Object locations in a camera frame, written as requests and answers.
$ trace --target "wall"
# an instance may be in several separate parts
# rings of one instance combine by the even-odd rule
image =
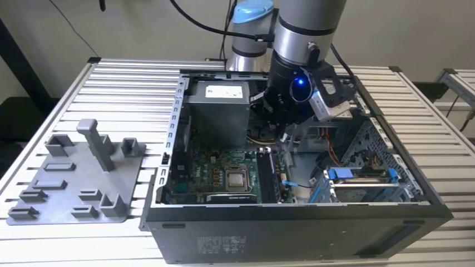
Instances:
[[[168,0],[54,0],[101,57],[201,60],[221,37],[197,29]],[[222,27],[225,0],[178,0],[189,15]],[[348,0],[333,43],[349,65],[397,65],[432,81],[444,67],[475,68],[473,0]],[[60,96],[93,55],[48,0],[1,0],[0,17],[48,91]],[[0,79],[17,81],[4,74]]]
[[[26,92],[22,90],[6,63],[0,58],[0,104],[12,96],[26,96]]]

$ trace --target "orange wire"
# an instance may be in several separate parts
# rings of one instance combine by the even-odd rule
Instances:
[[[328,155],[329,158],[332,159],[333,163],[336,164],[336,166],[341,167],[341,164],[339,163],[333,148],[332,148],[332,143],[329,140],[329,135],[328,135],[328,128],[324,129],[325,130],[325,136],[327,136],[327,142],[328,142]]]
[[[320,134],[320,138],[319,138],[319,140],[323,138],[324,133],[325,133],[325,128],[324,128],[321,131],[319,130],[319,134]]]

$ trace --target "cable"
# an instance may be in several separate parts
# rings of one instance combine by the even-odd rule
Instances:
[[[254,139],[252,139],[249,136],[245,136],[248,138],[248,140],[252,142],[252,143],[256,143],[257,145],[274,145],[274,142],[262,142],[262,141],[257,141]]]
[[[351,71],[351,69],[349,69],[347,63],[344,62],[343,58],[340,57],[340,54],[339,54],[337,51],[336,51],[335,45],[331,44],[331,45],[329,45],[329,48],[331,48],[331,50],[332,50],[332,52],[333,52],[333,55],[335,55],[335,57],[336,57],[336,60],[337,60],[339,63],[341,64],[344,70],[348,72],[349,77],[353,78],[353,77],[355,77],[355,73]]]
[[[208,32],[213,32],[221,35],[228,35],[228,36],[234,36],[234,37],[242,37],[242,38],[248,38],[252,39],[257,42],[269,42],[272,41],[268,34],[260,34],[260,35],[248,35],[248,34],[242,34],[242,33],[237,33],[237,32],[228,32],[228,31],[221,31],[220,29],[214,29],[210,28],[208,26],[205,26],[204,24],[201,24],[200,22],[197,22],[185,12],[184,10],[180,8],[178,4],[176,4],[174,0],[169,0],[170,4],[173,5],[174,9],[177,10],[177,12],[185,17],[185,19],[196,26],[198,26],[201,29],[206,30]]]
[[[57,9],[58,13],[61,14],[62,18],[66,20],[66,23],[70,26],[70,29],[73,30],[74,34],[78,36],[78,38],[82,40],[82,42],[86,44],[86,46],[90,48],[93,54],[96,55],[96,57],[98,57],[98,54],[96,53],[96,51],[93,50],[92,46],[89,45],[89,43],[84,40],[82,36],[76,32],[76,29],[73,27],[73,25],[70,24],[66,16],[64,15],[62,11],[60,10],[60,8],[57,7],[57,5],[54,4],[54,2],[52,0],[49,0],[49,3],[54,6],[54,8]]]
[[[237,0],[233,0],[232,4],[230,4],[230,0],[229,0],[229,2],[228,2],[228,11],[226,11],[226,16],[225,16],[225,22],[224,22],[224,31],[225,32],[229,29],[230,20],[232,20],[232,17],[233,17],[236,5],[237,5]],[[222,60],[225,62],[226,58],[225,58],[224,46],[225,46],[225,35],[222,35],[221,49],[220,49],[220,59],[222,58]]]
[[[274,141],[274,139],[262,139],[260,137],[252,136],[250,134],[248,134],[246,137],[249,137],[250,139],[257,140],[260,142],[273,142]]]
[[[467,128],[467,125],[468,125],[468,122],[469,122],[469,119],[467,119],[461,125],[461,128],[460,128],[460,132],[463,132],[463,130]]]
[[[328,142],[328,155],[331,160],[333,161],[333,163],[336,164],[336,166],[341,167],[341,164],[339,163],[339,159],[336,157],[335,151],[333,151],[333,147],[332,147],[332,142],[329,140],[329,134],[328,134],[328,128],[324,128],[325,130],[325,137],[327,137],[327,142]]]
[[[451,114],[452,108],[453,108],[455,103],[457,102],[457,100],[459,100],[459,96],[453,99],[452,106],[449,107],[449,109],[448,109],[448,111],[447,111],[445,118],[448,118],[448,115]]]
[[[316,160],[319,160],[319,157],[315,159],[315,168],[311,172],[311,179],[315,177],[315,174],[317,174],[317,171],[321,170],[319,165],[316,165]]]
[[[224,20],[224,31],[228,31],[228,20],[229,20],[229,12],[230,12],[230,0],[228,1],[228,11],[225,13],[225,20]],[[224,42],[225,42],[225,35],[222,35],[221,39],[221,48],[220,48],[220,59],[224,58],[225,61],[225,53],[224,53]]]
[[[312,189],[311,186],[305,186],[305,185],[300,185],[300,184],[299,184],[299,186],[303,187],[303,188],[309,188],[309,189]]]

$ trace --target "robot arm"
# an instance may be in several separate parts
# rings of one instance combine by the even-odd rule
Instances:
[[[248,0],[237,5],[253,7],[268,2]],[[283,0],[278,15],[274,16],[274,41],[265,101],[272,108],[270,121],[281,127],[301,123],[316,115],[319,120],[328,120],[348,110],[348,100],[353,96],[351,88],[344,86],[336,76],[333,67],[324,61],[333,39],[335,30],[343,13],[345,0]],[[234,29],[246,28],[246,34],[264,33],[258,27],[244,27],[244,24],[270,24],[272,15],[258,17],[246,23],[238,23],[234,13]],[[265,51],[261,43],[242,38],[233,38],[233,52]],[[228,69],[240,70],[233,55]],[[240,62],[254,62],[256,58],[242,58]]]

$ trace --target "gray plastic peg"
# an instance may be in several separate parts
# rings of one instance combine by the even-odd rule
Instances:
[[[124,157],[141,157],[144,153],[136,138],[124,138],[120,144],[120,149]]]
[[[97,121],[90,118],[84,118],[77,124],[77,132],[86,138],[90,152],[94,155],[102,171],[114,169],[114,165],[109,156],[109,148],[102,143],[102,138],[97,132]]]
[[[108,135],[101,135],[101,139],[102,139],[104,148],[105,148],[106,152],[109,153],[109,155],[112,155],[114,152],[114,149],[113,149],[113,145],[110,142],[110,138]]]
[[[74,144],[70,142],[68,135],[52,135],[44,146],[53,157],[66,157],[68,154],[64,147],[74,146]]]
[[[98,212],[92,205],[74,206],[70,214],[76,219],[92,219],[98,216]]]
[[[13,220],[33,220],[36,219],[38,212],[37,210],[29,207],[12,207],[8,211],[8,216]]]
[[[120,217],[126,212],[126,205],[121,200],[120,195],[117,195],[114,201],[112,202],[106,195],[102,195],[102,199],[98,206],[105,217]]]

